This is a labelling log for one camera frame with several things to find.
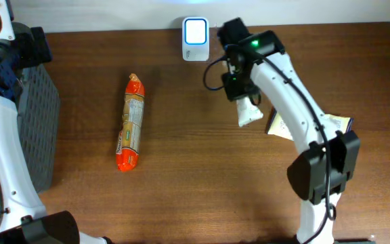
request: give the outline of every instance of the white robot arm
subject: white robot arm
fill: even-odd
[[[248,96],[255,105],[253,97],[261,99],[259,94],[264,93],[293,137],[299,157],[287,175],[302,199],[297,241],[334,243],[336,204],[353,176],[358,137],[353,131],[342,134],[325,118],[272,31],[252,35],[237,18],[226,22],[218,37],[225,50],[220,60],[226,60],[233,70],[222,75],[227,98],[233,101]]]
[[[23,36],[29,39],[28,45],[16,40],[8,3],[0,0],[0,240],[4,243],[111,243],[107,238],[79,232],[67,211],[47,215],[34,189],[19,140],[18,111],[14,102],[16,71],[49,62],[51,54],[42,39],[41,28],[35,29],[37,35]],[[36,55],[26,55],[31,50]]]

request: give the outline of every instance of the wooden table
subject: wooden table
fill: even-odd
[[[276,31],[296,71],[327,112],[355,118],[362,140],[336,239],[390,243],[390,23],[252,28]],[[292,237],[299,198],[286,178],[291,141],[265,134],[265,118],[237,126],[235,103],[201,82],[206,63],[181,58],[179,30],[49,34],[47,70],[60,91],[50,214],[117,243],[237,243]],[[222,53],[216,40],[212,58]],[[223,67],[209,82],[220,84]],[[140,161],[116,169],[125,86],[146,87]]]

